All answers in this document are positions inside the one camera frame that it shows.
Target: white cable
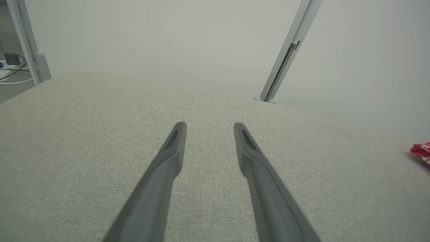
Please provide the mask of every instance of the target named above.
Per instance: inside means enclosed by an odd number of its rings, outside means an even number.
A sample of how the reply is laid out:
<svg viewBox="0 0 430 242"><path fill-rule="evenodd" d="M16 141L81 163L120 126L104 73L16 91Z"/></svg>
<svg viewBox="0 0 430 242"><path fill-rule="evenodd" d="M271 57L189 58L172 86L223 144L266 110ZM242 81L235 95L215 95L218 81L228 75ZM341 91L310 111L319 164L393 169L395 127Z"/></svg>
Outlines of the white cable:
<svg viewBox="0 0 430 242"><path fill-rule="evenodd" d="M0 71L10 71L10 69L12 69L12 70L18 70L19 68L17 68L17 67L4 67L4 68L0 68Z"/></svg>
<svg viewBox="0 0 430 242"><path fill-rule="evenodd" d="M28 80L25 80L25 81L12 82L12 83L0 82L0 85L15 85L15 84L21 84L21 83L24 83L24 82L29 82L29 81L32 81L32 80L33 80L33 79L28 79Z"/></svg>

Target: gray fabric surface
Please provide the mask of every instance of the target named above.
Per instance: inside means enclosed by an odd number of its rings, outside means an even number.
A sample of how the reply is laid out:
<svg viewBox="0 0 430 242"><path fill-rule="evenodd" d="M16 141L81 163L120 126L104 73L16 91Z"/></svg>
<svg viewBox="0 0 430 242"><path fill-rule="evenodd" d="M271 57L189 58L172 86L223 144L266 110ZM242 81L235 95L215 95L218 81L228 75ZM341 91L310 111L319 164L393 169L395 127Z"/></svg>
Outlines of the gray fabric surface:
<svg viewBox="0 0 430 242"><path fill-rule="evenodd" d="M389 132L103 73L0 105L0 241L100 241L173 125L188 125L166 241L258 241L244 123L321 239L430 241L430 173Z"/></svg>

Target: cable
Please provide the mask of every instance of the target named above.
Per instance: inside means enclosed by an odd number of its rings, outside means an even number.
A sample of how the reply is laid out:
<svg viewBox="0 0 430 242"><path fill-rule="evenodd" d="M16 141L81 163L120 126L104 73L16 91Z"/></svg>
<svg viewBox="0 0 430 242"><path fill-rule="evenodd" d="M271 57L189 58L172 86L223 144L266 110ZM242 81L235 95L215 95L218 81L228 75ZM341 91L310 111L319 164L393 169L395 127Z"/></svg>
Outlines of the cable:
<svg viewBox="0 0 430 242"><path fill-rule="evenodd" d="M12 83L0 82L0 85L15 85L15 84L21 84L21 83L24 83L24 82L29 82L29 81L32 81L32 80L33 80L33 79L28 79L28 80L25 80L25 81L12 82Z"/></svg>
<svg viewBox="0 0 430 242"><path fill-rule="evenodd" d="M11 71L16 71L19 68L16 67L6 67L6 68L0 68L0 71L5 71L5 70L11 70Z"/></svg>
<svg viewBox="0 0 430 242"><path fill-rule="evenodd" d="M12 69L12 68L0 69L0 71L17 71L17 70L18 70L18 68L17 69Z"/></svg>
<svg viewBox="0 0 430 242"><path fill-rule="evenodd" d="M8 78L8 77L10 77L10 76L13 76L13 75L15 75L18 71L20 71L25 65L27 64L27 62L25 62L20 68L18 68L18 70L16 70L15 72L13 72L12 74L9 74L9 75L7 75L7 76L4 76L4 77L2 77L2 78L0 78L0 80L3 80L3 79L6 79L6 78Z"/></svg>
<svg viewBox="0 0 430 242"><path fill-rule="evenodd" d="M25 57L23 57L23 56L20 56L20 55L18 55L19 57L21 57L21 58L23 58L25 61L27 61L26 59L25 59ZM36 62L37 63L37 61L36 61L36 59L35 58L33 58L33 60L34 60L34 62Z"/></svg>

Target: power adapter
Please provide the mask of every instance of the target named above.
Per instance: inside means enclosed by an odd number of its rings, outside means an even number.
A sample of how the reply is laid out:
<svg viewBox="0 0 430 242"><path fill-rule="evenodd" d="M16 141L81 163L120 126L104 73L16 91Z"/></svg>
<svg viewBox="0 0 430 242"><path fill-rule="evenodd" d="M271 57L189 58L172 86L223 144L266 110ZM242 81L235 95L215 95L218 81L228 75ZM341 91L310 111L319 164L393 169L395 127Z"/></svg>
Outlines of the power adapter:
<svg viewBox="0 0 430 242"><path fill-rule="evenodd" d="M4 58L6 59L6 64L8 64L8 65L19 65L19 64L21 64L21 61L19 60L18 54L5 53Z"/></svg>

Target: aluminum frame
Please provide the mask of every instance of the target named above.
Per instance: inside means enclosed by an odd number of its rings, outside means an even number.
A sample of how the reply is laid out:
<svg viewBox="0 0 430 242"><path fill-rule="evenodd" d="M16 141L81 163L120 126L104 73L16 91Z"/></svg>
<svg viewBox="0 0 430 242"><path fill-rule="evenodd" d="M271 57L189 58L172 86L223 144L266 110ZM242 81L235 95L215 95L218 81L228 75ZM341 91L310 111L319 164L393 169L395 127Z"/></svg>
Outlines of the aluminum frame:
<svg viewBox="0 0 430 242"><path fill-rule="evenodd" d="M15 25L16 33L18 35L22 51L24 52L24 56L27 60L27 64L28 64L28 67L30 69L31 77L33 78L33 83L36 86L40 83L39 77L37 75L36 66L34 65L34 62L33 62L32 48L29 44L24 25L22 23L22 16L21 16L21 13L19 11L18 1L17 0L7 0L7 6L9 8L9 13L12 17L13 24Z"/></svg>
<svg viewBox="0 0 430 242"><path fill-rule="evenodd" d="M297 55L301 43L303 43L322 3L323 0L302 0L263 91L259 97L254 99L275 103L273 98Z"/></svg>

